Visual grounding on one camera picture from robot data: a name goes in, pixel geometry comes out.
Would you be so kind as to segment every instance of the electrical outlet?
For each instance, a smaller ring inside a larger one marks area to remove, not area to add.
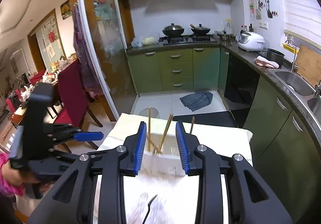
[[[266,21],[263,21],[263,28],[269,29],[269,23],[267,23]]]

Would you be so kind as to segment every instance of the red chair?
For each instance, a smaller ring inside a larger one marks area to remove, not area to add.
[[[17,96],[18,96],[18,99],[20,99],[20,98],[21,98],[20,89],[15,89],[15,92],[16,92],[16,94],[17,94]]]
[[[64,108],[57,116],[54,123],[71,123],[81,128],[84,117],[88,112],[99,127],[103,127],[101,122],[95,117],[88,107],[88,100],[82,88],[79,72],[78,60],[70,64],[58,75],[58,90]],[[94,149],[98,146],[93,142],[88,142]]]
[[[42,80],[42,76],[45,74],[45,70],[41,70],[39,73],[37,73],[34,77],[30,78],[30,83],[32,85],[36,85],[37,82]]]
[[[14,108],[14,106],[13,106],[12,102],[10,101],[10,99],[6,99],[5,102],[7,103],[8,107],[10,109],[10,112],[14,113],[16,111],[16,109]]]

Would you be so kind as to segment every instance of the pink sleeve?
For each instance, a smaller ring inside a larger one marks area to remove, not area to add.
[[[12,197],[14,194],[23,196],[24,187],[14,187],[9,185],[2,177],[1,167],[7,163],[8,155],[6,153],[0,153],[0,192],[6,197]]]

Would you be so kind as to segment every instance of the hanging spatula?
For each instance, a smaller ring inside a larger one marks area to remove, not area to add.
[[[262,19],[261,10],[260,10],[260,0],[257,1],[257,9],[255,10],[256,19]]]
[[[267,5],[268,5],[268,9],[267,9],[267,17],[268,18],[273,18],[273,15],[270,11],[270,0],[267,0]]]

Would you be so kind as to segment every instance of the metal screw cap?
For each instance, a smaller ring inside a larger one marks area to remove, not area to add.
[[[118,152],[124,152],[126,151],[126,147],[124,145],[118,146],[116,149]]]
[[[236,161],[242,161],[242,160],[243,160],[243,156],[240,155],[240,154],[236,154],[236,155],[234,155],[234,159],[235,159]]]
[[[88,156],[88,154],[82,154],[80,157],[79,157],[79,159],[81,160],[81,161],[86,161],[86,160],[88,160],[89,159],[89,156]]]
[[[199,146],[197,147],[197,149],[198,149],[199,151],[206,151],[206,150],[207,150],[207,147],[206,147],[205,145],[201,144],[201,145],[199,145]]]

